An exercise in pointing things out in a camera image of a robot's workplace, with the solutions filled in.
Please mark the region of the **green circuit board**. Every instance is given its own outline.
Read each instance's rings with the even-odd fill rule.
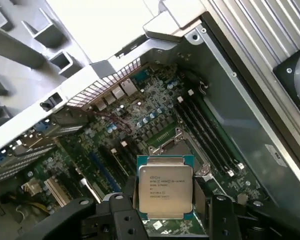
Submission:
[[[92,109],[88,110],[91,122],[74,135],[59,137],[56,140],[59,148],[36,161],[23,175],[28,178],[26,172],[33,171],[34,177],[44,181],[51,176],[51,171],[56,171],[56,175],[64,173],[71,178],[69,168],[75,167],[102,199],[106,194],[120,192],[128,176],[136,174],[137,155],[149,155],[150,146],[159,148],[176,135],[177,128],[182,129],[196,143],[195,148],[188,140],[185,141],[190,153],[194,154],[198,164],[202,165],[206,160],[203,161],[199,157],[197,150],[208,150],[202,141],[200,142],[200,136],[196,135],[197,130],[202,129],[202,123],[198,123],[200,115],[188,110],[180,112],[180,108],[188,104],[189,96],[186,95],[190,87],[177,75],[177,67],[149,67],[131,77],[131,80],[137,88],[134,94],[123,96],[102,111],[92,106]],[[184,101],[178,100],[180,96],[186,96]],[[192,98],[190,100],[197,103],[214,134],[227,145],[228,149],[222,151],[231,153],[231,156],[244,166],[243,169],[236,170],[234,176],[229,176],[225,174],[222,166],[218,166],[213,160],[209,161],[216,181],[210,180],[208,186],[215,194],[227,194],[234,200],[237,200],[239,194],[245,194],[250,199],[266,199],[267,195],[257,179],[205,104],[204,96],[195,92]],[[217,150],[215,147],[211,154],[221,154]],[[69,196],[74,198],[67,188],[78,189],[79,185],[65,187]],[[55,204],[51,196],[42,194],[42,198],[47,203]],[[196,217],[192,220],[150,220],[144,221],[144,225],[150,233],[205,233]]]

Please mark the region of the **black pcie slot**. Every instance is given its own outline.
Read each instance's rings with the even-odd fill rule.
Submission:
[[[78,186],[64,172],[61,172],[57,176],[57,179],[60,184],[65,187],[73,199],[81,198],[83,196]]]
[[[107,162],[107,165],[113,170],[115,179],[119,181],[120,185],[123,187],[127,178],[124,175],[124,172],[118,167],[117,160],[108,152],[108,149],[105,146],[98,147],[98,152],[101,157]]]
[[[209,148],[209,145],[207,144],[205,139],[201,137],[201,135],[199,134],[199,129],[197,129],[196,126],[190,121],[190,117],[185,113],[185,111],[181,107],[181,105],[177,104],[175,106],[175,109],[176,109],[177,113],[180,115],[180,117],[182,118],[182,120],[185,122],[185,124],[188,126],[191,133],[194,135],[195,139],[199,142],[202,149],[208,155],[211,165],[214,168],[216,168],[219,172],[221,172],[222,174],[225,173],[226,169],[219,162],[216,154],[211,150],[211,148]]]
[[[237,167],[237,162],[233,154],[228,149],[226,149],[226,143],[216,135],[216,133],[213,130],[213,126],[209,122],[205,113],[197,107],[200,103],[195,99],[195,97],[191,97],[188,103],[191,105],[191,109],[193,109],[193,111],[197,113],[197,116],[201,120],[200,123],[203,123],[205,125],[207,133],[213,139],[213,142],[215,143],[219,151],[223,154],[224,159],[228,162],[228,164],[232,165],[234,168]]]
[[[195,126],[195,128],[198,130],[201,136],[209,147],[211,151],[214,152],[214,155],[216,156],[217,161],[222,166],[223,170],[227,172],[230,169],[230,166],[228,165],[227,161],[225,160],[225,157],[223,154],[219,151],[214,141],[210,138],[207,130],[204,128],[204,126],[200,123],[200,120],[198,118],[198,113],[191,109],[191,106],[187,103],[188,99],[183,101],[181,103],[181,107],[185,109],[187,112],[188,117],[192,120],[192,124]]]
[[[121,143],[118,143],[115,146],[115,149],[117,150],[118,154],[119,154],[119,158],[120,159],[124,159],[126,164],[129,167],[129,172],[133,173],[134,175],[137,172],[137,165],[136,165],[136,158],[137,156],[131,156],[131,153],[129,152],[129,150],[126,147],[123,147],[121,145]]]

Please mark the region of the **screw hole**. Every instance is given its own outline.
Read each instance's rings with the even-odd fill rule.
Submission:
[[[229,235],[229,231],[228,230],[223,230],[222,234],[225,235],[225,236],[228,236]]]
[[[122,196],[122,195],[116,195],[114,198],[115,198],[115,199],[123,199],[124,196]]]
[[[136,234],[136,230],[135,230],[134,228],[130,228],[130,229],[128,230],[128,234],[134,235],[134,234]]]

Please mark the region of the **wire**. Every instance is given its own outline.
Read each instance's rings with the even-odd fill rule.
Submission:
[[[20,203],[20,204],[28,204],[28,205],[31,205],[37,209],[40,209],[41,211],[45,212],[46,214],[49,214],[49,211],[47,210],[46,206],[41,204],[41,203],[38,203],[38,202],[34,202],[34,201],[29,201],[29,200],[21,200],[21,199],[17,199],[17,197],[13,194],[9,194],[8,197],[12,200],[14,200],[14,202],[16,203]]]

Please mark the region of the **screw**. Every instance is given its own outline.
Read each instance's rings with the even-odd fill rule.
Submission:
[[[219,196],[216,197],[216,199],[218,199],[219,201],[224,201],[224,200],[226,200],[226,197],[222,196],[222,195],[219,195]]]
[[[262,207],[264,204],[260,201],[254,201],[253,205],[257,206],[257,207]]]
[[[80,202],[81,205],[87,205],[89,203],[89,200],[83,200]]]

